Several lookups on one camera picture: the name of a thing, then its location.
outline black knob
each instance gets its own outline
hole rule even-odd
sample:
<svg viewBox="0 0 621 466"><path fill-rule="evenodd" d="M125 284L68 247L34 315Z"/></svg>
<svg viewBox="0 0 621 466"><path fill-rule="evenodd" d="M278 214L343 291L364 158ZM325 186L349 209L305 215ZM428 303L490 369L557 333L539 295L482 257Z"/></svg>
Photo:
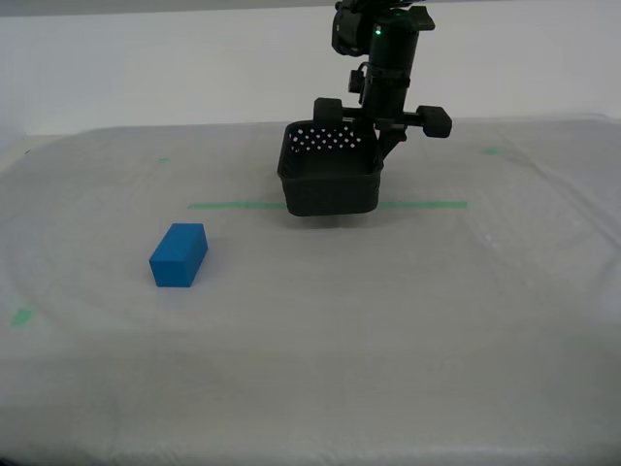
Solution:
<svg viewBox="0 0 621 466"><path fill-rule="evenodd" d="M362 71L354 70L349 75L349 92L361 94L365 85L365 74Z"/></svg>

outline white plastic sheet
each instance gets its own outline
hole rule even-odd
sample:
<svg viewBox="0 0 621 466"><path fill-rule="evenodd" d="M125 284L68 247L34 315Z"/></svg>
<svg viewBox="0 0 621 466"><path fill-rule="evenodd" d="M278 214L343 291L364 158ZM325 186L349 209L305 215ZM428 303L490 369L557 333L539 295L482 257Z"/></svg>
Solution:
<svg viewBox="0 0 621 466"><path fill-rule="evenodd" d="M0 452L621 463L621 126L410 130L383 208L307 219L278 205L283 128L98 130L0 175ZM178 221L211 250L192 288L158 289Z"/></svg>

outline black gripper container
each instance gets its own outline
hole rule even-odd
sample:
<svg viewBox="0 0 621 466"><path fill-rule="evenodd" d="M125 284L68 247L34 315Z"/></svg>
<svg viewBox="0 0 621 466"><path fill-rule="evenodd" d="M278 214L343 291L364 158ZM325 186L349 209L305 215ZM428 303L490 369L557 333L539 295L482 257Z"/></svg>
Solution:
<svg viewBox="0 0 621 466"><path fill-rule="evenodd" d="M278 176L294 216L372 211L382 168L375 133L357 134L350 122L298 121L284 132Z"/></svg>

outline blue rectangular block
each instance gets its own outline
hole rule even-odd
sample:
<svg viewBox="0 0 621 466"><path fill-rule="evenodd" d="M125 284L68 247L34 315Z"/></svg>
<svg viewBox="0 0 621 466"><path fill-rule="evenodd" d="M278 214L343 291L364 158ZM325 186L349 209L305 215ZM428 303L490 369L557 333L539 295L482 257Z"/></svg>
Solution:
<svg viewBox="0 0 621 466"><path fill-rule="evenodd" d="M201 223L174 223L148 261L157 286L190 287L208 248Z"/></svg>

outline white wall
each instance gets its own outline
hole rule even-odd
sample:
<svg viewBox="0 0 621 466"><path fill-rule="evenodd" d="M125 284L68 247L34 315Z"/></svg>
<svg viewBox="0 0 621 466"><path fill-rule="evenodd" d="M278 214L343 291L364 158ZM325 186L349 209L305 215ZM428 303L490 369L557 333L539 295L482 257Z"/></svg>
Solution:
<svg viewBox="0 0 621 466"><path fill-rule="evenodd" d="M455 117L621 116L617 0L429 5L409 108ZM0 18L0 121L29 134L311 116L361 61L329 7Z"/></svg>

